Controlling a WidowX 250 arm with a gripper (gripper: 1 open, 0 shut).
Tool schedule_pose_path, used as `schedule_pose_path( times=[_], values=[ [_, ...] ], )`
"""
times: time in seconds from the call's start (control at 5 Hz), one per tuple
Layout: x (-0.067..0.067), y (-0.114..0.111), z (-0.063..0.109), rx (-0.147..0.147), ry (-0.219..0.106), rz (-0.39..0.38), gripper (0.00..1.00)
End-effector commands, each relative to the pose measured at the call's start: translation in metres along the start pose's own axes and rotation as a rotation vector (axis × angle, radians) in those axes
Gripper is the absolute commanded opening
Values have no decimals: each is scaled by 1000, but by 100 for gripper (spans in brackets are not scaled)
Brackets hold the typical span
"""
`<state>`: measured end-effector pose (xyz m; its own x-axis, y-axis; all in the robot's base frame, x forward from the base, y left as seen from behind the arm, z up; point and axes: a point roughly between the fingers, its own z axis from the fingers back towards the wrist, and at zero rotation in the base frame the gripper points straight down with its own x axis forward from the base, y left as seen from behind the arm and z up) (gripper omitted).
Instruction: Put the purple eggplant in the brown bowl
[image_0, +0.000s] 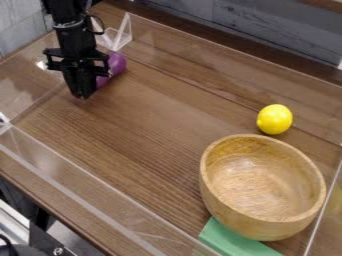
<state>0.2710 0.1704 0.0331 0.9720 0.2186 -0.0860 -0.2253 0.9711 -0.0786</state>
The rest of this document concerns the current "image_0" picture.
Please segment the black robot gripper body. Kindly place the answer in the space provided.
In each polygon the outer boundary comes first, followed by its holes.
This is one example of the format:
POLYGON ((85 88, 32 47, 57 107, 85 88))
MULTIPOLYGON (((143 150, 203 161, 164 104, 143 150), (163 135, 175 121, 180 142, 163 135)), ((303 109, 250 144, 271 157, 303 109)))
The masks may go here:
POLYGON ((53 29, 59 46, 45 48, 47 67, 59 71, 65 78, 107 77, 109 71, 108 55, 97 50, 89 21, 55 23, 53 29))

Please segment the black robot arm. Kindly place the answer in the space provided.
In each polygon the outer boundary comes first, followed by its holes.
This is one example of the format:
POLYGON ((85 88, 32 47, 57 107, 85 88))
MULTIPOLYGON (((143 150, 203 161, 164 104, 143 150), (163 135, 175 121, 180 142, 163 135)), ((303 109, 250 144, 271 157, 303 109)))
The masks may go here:
POLYGON ((71 94, 87 99, 97 90, 96 79, 109 76, 109 56, 97 50, 92 16, 85 0, 44 0, 52 15, 57 48, 45 48, 47 68, 63 74, 71 94))

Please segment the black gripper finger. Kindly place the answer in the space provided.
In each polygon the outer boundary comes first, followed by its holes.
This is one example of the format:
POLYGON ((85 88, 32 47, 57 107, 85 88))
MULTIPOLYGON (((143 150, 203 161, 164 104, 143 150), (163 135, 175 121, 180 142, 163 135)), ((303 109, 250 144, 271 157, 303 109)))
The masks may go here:
POLYGON ((68 89, 71 94, 76 97, 80 98, 81 97, 81 92, 79 89, 79 84, 77 84, 77 76, 75 74, 75 71, 71 69, 64 69, 63 70, 63 77, 65 80, 65 83, 68 85, 68 89))
POLYGON ((88 99, 96 91, 96 75, 89 70, 85 70, 81 75, 81 80, 81 96, 84 99, 88 99))

